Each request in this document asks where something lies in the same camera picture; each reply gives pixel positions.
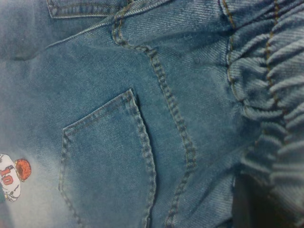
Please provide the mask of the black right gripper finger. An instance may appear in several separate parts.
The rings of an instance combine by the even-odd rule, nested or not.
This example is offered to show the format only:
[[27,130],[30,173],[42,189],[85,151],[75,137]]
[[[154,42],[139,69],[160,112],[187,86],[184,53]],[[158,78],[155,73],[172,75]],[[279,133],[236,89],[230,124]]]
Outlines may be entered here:
[[250,175],[236,177],[232,205],[235,228],[296,227],[294,215],[270,190]]

